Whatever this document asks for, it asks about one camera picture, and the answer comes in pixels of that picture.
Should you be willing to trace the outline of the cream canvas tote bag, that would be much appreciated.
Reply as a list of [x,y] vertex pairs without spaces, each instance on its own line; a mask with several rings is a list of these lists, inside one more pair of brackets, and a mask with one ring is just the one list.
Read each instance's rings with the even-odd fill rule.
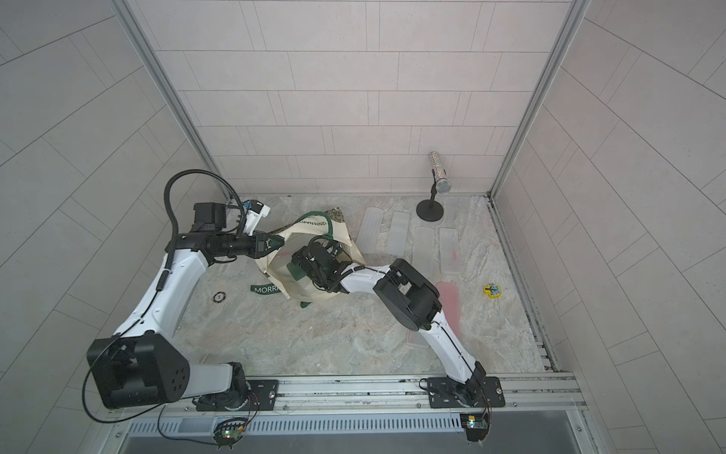
[[314,303],[344,293],[342,279],[365,265],[340,208],[308,212],[273,233],[283,246],[255,263],[290,299]]

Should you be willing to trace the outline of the translucent pink pencil case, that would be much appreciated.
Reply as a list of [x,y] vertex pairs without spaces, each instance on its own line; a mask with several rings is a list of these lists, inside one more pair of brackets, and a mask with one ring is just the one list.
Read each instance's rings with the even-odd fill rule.
[[459,288],[455,283],[439,282],[436,288],[440,293],[440,302],[444,316],[454,334],[461,334],[461,303],[459,302]]

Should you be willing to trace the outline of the dark green pencil case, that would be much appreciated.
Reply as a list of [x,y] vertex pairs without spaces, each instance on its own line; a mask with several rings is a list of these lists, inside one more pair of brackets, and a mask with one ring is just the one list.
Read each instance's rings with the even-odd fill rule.
[[302,257],[293,257],[289,264],[287,264],[287,269],[295,281],[300,281],[310,274],[310,264]]

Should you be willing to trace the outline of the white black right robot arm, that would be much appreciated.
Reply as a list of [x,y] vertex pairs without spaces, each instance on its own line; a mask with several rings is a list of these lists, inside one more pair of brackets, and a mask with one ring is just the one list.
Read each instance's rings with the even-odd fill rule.
[[303,274],[327,293],[370,293],[395,320],[418,332],[444,366],[445,378],[426,378],[420,388],[439,408],[502,408],[505,400],[497,378],[488,378],[479,361],[465,349],[448,323],[440,291],[408,261],[366,266],[353,261],[336,240],[315,236],[291,258],[295,277]]

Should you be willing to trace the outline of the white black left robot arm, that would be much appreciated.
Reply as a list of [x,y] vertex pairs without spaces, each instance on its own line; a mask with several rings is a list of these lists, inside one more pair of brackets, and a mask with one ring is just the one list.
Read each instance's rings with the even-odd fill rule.
[[191,230],[181,231],[171,191],[191,173],[177,173],[164,187],[171,238],[158,274],[128,319],[111,337],[94,340],[87,351],[84,379],[96,384],[108,410],[140,407],[149,412],[187,398],[201,412],[241,410],[251,403],[240,363],[192,363],[172,338],[198,281],[211,266],[238,257],[267,257],[285,240],[258,230],[259,221],[270,213],[266,204],[242,201],[237,195],[232,205],[239,212],[236,228],[226,227],[228,204],[201,202],[194,207]]

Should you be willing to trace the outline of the silver microphone on stand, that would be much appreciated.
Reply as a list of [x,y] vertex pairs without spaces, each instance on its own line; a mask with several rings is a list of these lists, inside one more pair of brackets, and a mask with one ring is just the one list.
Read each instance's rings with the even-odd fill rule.
[[436,222],[444,216],[444,207],[436,200],[436,197],[449,193],[451,183],[448,181],[442,157],[436,151],[431,151],[429,159],[432,166],[433,185],[429,199],[421,201],[417,205],[416,214],[422,221]]

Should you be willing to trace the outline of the yellow tape measure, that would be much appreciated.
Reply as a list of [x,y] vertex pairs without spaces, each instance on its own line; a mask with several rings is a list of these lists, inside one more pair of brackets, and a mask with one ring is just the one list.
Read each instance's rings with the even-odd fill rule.
[[491,299],[497,299],[502,294],[501,288],[493,283],[486,285],[483,288],[483,292]]

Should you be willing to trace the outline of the left green circuit board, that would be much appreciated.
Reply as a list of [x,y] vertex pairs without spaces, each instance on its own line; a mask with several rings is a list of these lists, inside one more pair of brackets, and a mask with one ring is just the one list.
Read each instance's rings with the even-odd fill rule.
[[245,435],[249,419],[235,417],[219,422],[213,431],[213,440],[218,448],[230,448]]

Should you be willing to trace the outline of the green circuit board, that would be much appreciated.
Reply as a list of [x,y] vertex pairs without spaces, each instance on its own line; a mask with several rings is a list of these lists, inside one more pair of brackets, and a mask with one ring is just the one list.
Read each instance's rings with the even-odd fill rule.
[[487,412],[482,414],[460,414],[461,427],[470,443],[483,442],[489,434],[491,418]]
[[213,440],[218,448],[230,448],[245,435],[249,419],[235,417],[219,422],[213,431]]

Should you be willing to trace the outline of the right green circuit board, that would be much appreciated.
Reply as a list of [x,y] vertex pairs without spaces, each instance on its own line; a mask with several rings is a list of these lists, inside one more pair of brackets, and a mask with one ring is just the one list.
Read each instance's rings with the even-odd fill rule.
[[461,427],[470,443],[483,442],[489,434],[491,418],[487,412],[482,414],[460,414]]

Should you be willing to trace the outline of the aluminium mounting rail frame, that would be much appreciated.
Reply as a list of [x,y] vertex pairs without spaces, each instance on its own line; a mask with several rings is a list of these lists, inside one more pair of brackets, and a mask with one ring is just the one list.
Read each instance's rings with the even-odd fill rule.
[[[279,452],[333,453],[343,440],[357,452],[427,449],[485,453],[601,453],[580,384],[569,373],[488,376],[500,382],[502,408],[439,408],[420,388],[426,376],[278,376],[255,378],[253,404],[238,414],[196,412],[188,403],[114,425],[96,444],[98,453]],[[467,441],[460,414],[491,418],[483,442]],[[218,448],[216,425],[249,419],[232,449]]]

